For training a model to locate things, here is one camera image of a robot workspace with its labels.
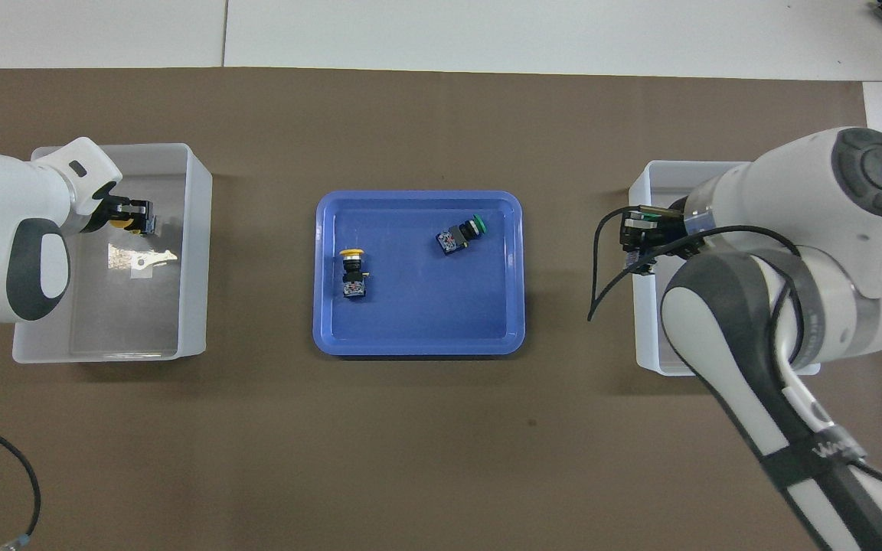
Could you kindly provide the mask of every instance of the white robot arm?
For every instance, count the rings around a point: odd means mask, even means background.
[[[70,281],[67,237],[109,220],[154,230],[149,202],[109,194],[121,180],[85,137],[36,161],[0,155],[0,322],[38,320],[60,302]]]
[[[882,549],[882,473],[794,372],[882,349],[882,133],[815,133],[626,209],[622,244],[623,273],[688,258],[662,327],[819,547]]]

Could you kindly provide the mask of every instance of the black strap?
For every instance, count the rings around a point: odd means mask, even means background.
[[[842,426],[833,425],[762,457],[760,466],[771,478],[774,488],[784,491],[801,481],[828,473],[837,465],[863,457],[867,457],[867,453],[857,440]]]

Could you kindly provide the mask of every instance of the brown table surface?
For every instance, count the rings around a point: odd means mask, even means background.
[[[214,175],[207,351],[21,366],[0,432],[32,549],[811,549],[713,397],[637,367],[631,285],[584,321],[591,234],[652,159],[864,125],[859,83],[360,70],[0,70],[0,153],[185,142]],[[312,343],[315,205],[504,189],[526,341],[499,360]],[[616,245],[603,273],[622,262]],[[882,353],[809,384],[882,467]],[[0,543],[28,483],[0,449]]]

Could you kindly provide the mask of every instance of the white table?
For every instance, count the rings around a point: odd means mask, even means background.
[[[864,0],[0,0],[0,67],[220,65],[863,80],[882,129]]]

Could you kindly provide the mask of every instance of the translucent plastic container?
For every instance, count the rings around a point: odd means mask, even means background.
[[[112,193],[151,201],[156,233],[105,226],[67,238],[70,286],[48,316],[15,325],[17,362],[171,360],[206,350],[213,177],[185,144],[101,148],[125,175]]]
[[[744,161],[651,161],[628,191],[630,205],[668,207],[689,195],[697,185],[716,178]],[[683,265],[677,257],[659,257],[655,275],[633,275],[635,300],[635,356],[638,365],[667,377],[692,376],[669,344],[658,322],[658,307],[669,280]],[[799,374],[816,374],[818,364],[802,367]]]

